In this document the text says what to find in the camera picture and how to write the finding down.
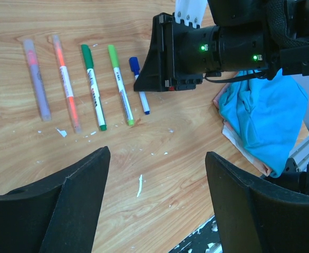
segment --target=green marker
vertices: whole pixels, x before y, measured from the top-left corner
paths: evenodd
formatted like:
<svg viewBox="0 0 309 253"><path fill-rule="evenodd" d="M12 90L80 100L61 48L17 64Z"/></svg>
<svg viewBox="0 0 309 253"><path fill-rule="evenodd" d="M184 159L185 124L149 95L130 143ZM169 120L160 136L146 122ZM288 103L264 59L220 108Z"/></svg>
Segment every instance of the green marker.
<svg viewBox="0 0 309 253"><path fill-rule="evenodd" d="M95 72L93 70L93 60L91 51L88 45L82 45L82 54L85 62L86 71L90 79L90 88L93 98L93 103L95 105L95 110L97 114L98 125L100 126L101 131L107 130L107 124L105 122L104 113L102 109L102 103L100 100L100 92L98 91L98 85L95 77Z"/></svg>
<svg viewBox="0 0 309 253"><path fill-rule="evenodd" d="M119 90L119 94L121 96L125 113L127 115L127 120L128 120L128 125L134 125L134 119L132 116L132 111L130 108L130 103L128 100L127 92L124 87L121 71L119 69L119 61L118 61L118 56L117 56L117 51L114 48L114 45L109 45L108 46L109 54L110 54L110 60L112 64L112 68L114 71L114 76L116 77L116 82Z"/></svg>

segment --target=marker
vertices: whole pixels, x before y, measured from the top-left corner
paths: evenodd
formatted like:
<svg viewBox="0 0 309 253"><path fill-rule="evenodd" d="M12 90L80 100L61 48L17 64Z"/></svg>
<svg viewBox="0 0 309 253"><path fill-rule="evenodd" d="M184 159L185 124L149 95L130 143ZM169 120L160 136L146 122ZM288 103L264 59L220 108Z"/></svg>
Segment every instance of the marker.
<svg viewBox="0 0 309 253"><path fill-rule="evenodd" d="M119 90L119 94L121 96L125 113L127 115L127 120L128 120L128 125L134 125L134 119L132 116L132 111L130 108L130 103L127 97L127 92L125 91L121 71L119 69L119 61L118 61L118 56L117 56L117 51L114 45L109 45L108 46L109 54L110 54L110 60L111 64L113 67L114 75L116 77L116 82Z"/></svg>
<svg viewBox="0 0 309 253"><path fill-rule="evenodd" d="M63 79L64 92L65 92L65 96L66 96L67 101L68 101L68 110L70 112L72 123L73 123L73 126L75 128L75 132L80 133L82 131L82 129L81 129L81 125L80 125L79 116L78 116L77 111L76 111L74 93L73 93L72 88L71 88L69 73L68 73L68 70L67 70L65 63L64 63L64 56L63 56L63 52L62 52L61 41L60 41L60 39L57 35L53 36L53 41L54 41L54 47L55 47L57 59L59 61L59 65L60 65L61 76L62 76L62 79Z"/></svg>
<svg viewBox="0 0 309 253"><path fill-rule="evenodd" d="M44 86L42 82L40 67L38 65L36 50L32 40L24 40L24 51L30 67L30 73L35 87L35 94L40 108L40 114L43 121L51 121L51 114L48 105L48 100L45 95Z"/></svg>
<svg viewBox="0 0 309 253"><path fill-rule="evenodd" d="M129 63L130 63L131 71L134 73L134 79L137 80L137 78L139 76L139 71L140 71L140 67L139 67L137 57L131 57L129 59ZM142 105L143 105L144 113L146 115L149 115L150 114L150 107L149 107L148 100L146 99L145 92L143 92L143 91L139 92L139 97L140 97L140 101L142 102Z"/></svg>
<svg viewBox="0 0 309 253"><path fill-rule="evenodd" d="M93 103L95 105L95 110L97 114L98 125L100 126L101 131L107 130L107 124L105 123L104 113L102 109L102 103L100 99L100 93L98 91L98 85L95 77L95 72L93 70L93 60L91 51L88 45L81 45L82 54L85 62L86 71L90 79L90 88L93 98Z"/></svg>

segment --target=black cable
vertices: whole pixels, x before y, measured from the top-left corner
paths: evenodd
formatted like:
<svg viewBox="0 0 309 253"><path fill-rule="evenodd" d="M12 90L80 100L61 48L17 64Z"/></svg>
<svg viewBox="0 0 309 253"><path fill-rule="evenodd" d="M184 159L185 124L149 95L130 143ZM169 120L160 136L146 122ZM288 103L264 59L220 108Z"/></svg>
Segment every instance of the black cable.
<svg viewBox="0 0 309 253"><path fill-rule="evenodd" d="M250 79L254 79L254 78L259 78L259 79L266 79L266 72L265 71L261 71L261 72L254 72L253 74L248 74L248 75L241 75L241 76L236 76L234 78L229 78L229 79L222 79L222 80L211 80L208 77L204 77L204 79L210 83L235 83L235 82L242 82L242 81L247 81Z"/></svg>

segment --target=folded cloth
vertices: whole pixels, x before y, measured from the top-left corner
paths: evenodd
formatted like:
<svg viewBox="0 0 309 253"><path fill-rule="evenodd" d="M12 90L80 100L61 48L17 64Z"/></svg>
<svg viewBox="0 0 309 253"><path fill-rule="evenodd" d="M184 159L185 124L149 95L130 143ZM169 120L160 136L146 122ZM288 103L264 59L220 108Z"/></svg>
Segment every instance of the folded cloth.
<svg viewBox="0 0 309 253"><path fill-rule="evenodd" d="M238 76L250 73L242 71ZM307 103L305 90L279 71L272 81L232 83L219 99L219 113L240 136L245 150L277 178L296 143Z"/></svg>
<svg viewBox="0 0 309 253"><path fill-rule="evenodd" d="M230 86L230 83L227 83L222 90L217 94L213 99L213 103L217 109L219 109L219 99L223 95L227 88ZM252 156L244 149L243 141L240 136L234 131L232 126L228 121L224 120L223 135L241 152L241 154L265 176L269 176L272 172L271 168L265 165L263 162L258 160L256 157Z"/></svg>

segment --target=blue towel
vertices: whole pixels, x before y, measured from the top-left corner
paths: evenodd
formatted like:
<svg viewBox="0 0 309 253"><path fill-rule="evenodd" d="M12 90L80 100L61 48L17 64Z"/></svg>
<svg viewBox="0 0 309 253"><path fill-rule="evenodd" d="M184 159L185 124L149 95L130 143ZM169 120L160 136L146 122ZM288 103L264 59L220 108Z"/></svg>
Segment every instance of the blue towel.
<svg viewBox="0 0 309 253"><path fill-rule="evenodd" d="M251 71L242 71L246 75ZM279 71L272 80L232 83L219 100L219 113L241 137L244 148L277 178L285 169L307 109L305 90Z"/></svg>

